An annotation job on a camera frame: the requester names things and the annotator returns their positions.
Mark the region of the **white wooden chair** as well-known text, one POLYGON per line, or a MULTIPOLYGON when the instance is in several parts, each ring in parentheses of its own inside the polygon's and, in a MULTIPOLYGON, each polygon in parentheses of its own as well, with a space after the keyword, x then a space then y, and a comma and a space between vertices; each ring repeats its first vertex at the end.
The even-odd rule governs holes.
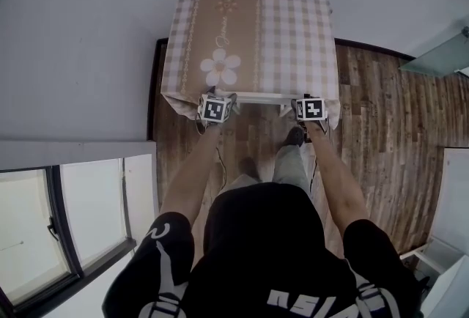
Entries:
POLYGON ((291 100, 303 98, 301 95, 263 92, 236 92, 236 94, 237 100, 232 109, 236 114, 240 114, 242 104, 260 104, 278 106, 280 117, 284 117, 292 110, 291 100))

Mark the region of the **black framed window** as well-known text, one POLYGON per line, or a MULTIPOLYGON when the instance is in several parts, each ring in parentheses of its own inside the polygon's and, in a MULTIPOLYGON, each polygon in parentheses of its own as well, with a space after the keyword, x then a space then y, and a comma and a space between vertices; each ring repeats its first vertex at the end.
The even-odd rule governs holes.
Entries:
POLYGON ((0 318, 44 317, 136 247, 124 164, 0 170, 0 318))

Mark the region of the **table with checkered tablecloth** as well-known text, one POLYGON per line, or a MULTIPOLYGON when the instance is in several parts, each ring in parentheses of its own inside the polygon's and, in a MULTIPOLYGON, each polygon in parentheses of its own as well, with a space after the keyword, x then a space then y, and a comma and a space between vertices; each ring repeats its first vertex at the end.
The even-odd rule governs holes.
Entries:
POLYGON ((200 96, 236 92, 311 95, 340 116, 328 0, 178 0, 161 94, 194 118, 200 96))

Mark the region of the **person's right shoe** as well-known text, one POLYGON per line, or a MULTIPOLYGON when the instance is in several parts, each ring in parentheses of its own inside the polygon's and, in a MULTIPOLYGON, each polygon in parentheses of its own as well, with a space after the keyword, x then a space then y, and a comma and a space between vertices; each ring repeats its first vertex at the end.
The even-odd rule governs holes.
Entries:
POLYGON ((287 134, 287 137, 282 143, 282 147, 286 146, 298 146, 301 147, 304 142, 304 131, 303 128, 294 126, 287 134))

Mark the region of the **person's shoe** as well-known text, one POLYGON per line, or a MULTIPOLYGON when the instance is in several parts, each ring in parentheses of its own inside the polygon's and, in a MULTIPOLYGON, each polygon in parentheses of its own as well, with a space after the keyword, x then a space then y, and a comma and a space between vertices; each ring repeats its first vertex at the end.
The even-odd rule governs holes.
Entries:
POLYGON ((259 172, 253 158, 243 158, 238 163, 238 169, 240 174, 245 174, 255 180, 260 180, 259 172))
POLYGON ((298 146, 301 147, 304 142, 304 131, 303 128, 294 126, 287 134, 287 137, 282 143, 282 147, 286 146, 298 146))

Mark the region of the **person's black hooded shirt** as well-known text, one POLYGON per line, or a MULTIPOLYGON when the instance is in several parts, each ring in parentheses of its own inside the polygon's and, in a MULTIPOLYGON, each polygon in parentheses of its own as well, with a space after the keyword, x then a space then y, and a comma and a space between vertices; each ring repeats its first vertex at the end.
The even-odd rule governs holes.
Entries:
POLYGON ((188 219, 160 215, 111 285, 105 318, 416 318, 421 291, 387 234, 352 222, 343 257, 294 185, 261 183, 213 202, 201 259, 188 219))

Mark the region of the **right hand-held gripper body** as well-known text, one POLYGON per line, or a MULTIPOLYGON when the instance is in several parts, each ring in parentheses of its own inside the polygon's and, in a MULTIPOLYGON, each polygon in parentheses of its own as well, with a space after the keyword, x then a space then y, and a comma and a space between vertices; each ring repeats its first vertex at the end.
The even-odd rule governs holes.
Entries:
POLYGON ((313 122, 327 133, 327 110, 325 100, 320 97, 304 97, 296 100, 296 118, 298 124, 303 129, 304 142, 311 143, 306 128, 307 122, 313 122))

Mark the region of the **person's grey trousers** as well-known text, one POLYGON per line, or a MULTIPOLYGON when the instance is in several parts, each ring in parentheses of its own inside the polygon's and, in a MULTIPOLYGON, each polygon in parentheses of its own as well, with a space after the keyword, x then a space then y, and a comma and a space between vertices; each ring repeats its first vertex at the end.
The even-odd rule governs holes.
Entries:
MULTIPOLYGON (((261 182, 260 178, 250 177, 246 173, 242 173, 234 182, 222 189, 221 193, 261 182)), ((297 186, 312 199, 309 180, 303 165, 299 146, 288 145, 280 148, 276 154, 272 182, 297 186)))

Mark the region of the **white panelled cabinet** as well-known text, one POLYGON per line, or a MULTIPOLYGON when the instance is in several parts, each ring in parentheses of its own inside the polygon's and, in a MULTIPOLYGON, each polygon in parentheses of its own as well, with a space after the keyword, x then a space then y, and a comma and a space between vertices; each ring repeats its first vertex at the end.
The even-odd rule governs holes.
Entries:
POLYGON ((446 148, 430 236, 469 256, 469 148, 446 148))

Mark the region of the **person's left shoe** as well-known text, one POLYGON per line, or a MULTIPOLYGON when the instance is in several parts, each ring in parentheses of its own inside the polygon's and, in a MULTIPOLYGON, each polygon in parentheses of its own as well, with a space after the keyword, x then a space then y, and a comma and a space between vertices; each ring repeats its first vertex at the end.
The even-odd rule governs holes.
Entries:
POLYGON ((238 169, 240 174, 245 174, 255 180, 260 180, 259 172, 253 158, 243 158, 238 163, 238 169))

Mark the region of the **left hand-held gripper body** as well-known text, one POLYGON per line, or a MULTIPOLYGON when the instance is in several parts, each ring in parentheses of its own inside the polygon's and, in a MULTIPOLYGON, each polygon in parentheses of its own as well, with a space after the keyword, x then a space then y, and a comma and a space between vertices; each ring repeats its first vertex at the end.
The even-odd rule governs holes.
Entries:
POLYGON ((202 95, 196 112, 196 128, 204 133, 211 125, 223 124, 230 116, 231 99, 216 95, 202 95))

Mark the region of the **white shelf board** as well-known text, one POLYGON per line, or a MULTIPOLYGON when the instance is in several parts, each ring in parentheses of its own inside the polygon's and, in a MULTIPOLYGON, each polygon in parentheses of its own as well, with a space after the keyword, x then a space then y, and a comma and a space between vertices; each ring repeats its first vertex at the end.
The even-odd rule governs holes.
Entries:
POLYGON ((408 251, 407 253, 401 254, 399 256, 399 258, 401 260, 404 260, 404 259, 410 258, 412 256, 415 256, 418 259, 420 259, 422 262, 425 262, 425 263, 429 264, 429 258, 425 254, 425 250, 428 248, 428 246, 429 246, 429 243, 425 243, 425 244, 423 244, 423 245, 421 245, 417 248, 414 248, 411 251, 408 251))

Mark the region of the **person's right forearm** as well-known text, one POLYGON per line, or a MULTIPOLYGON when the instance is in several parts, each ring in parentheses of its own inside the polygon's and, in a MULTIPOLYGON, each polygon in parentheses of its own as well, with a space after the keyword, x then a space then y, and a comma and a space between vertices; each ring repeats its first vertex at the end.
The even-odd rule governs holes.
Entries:
POLYGON ((369 218, 363 192, 322 128, 307 122, 306 129, 320 168, 331 217, 343 237, 351 223, 369 218))

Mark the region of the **frosted glass door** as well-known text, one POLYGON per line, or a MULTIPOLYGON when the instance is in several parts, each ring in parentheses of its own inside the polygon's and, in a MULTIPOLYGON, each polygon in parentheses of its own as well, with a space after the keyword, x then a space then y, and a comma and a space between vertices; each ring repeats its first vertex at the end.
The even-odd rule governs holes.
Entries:
POLYGON ((432 39, 432 48, 415 59, 401 65, 401 71, 442 78, 460 73, 469 78, 469 38, 461 34, 469 26, 469 14, 456 21, 447 31, 432 39))

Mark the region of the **white storage box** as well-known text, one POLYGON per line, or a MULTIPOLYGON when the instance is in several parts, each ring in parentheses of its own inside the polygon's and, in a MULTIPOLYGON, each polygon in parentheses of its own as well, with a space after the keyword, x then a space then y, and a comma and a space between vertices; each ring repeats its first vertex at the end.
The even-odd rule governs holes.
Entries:
POLYGON ((469 256, 441 274, 421 305, 424 318, 469 317, 469 256))

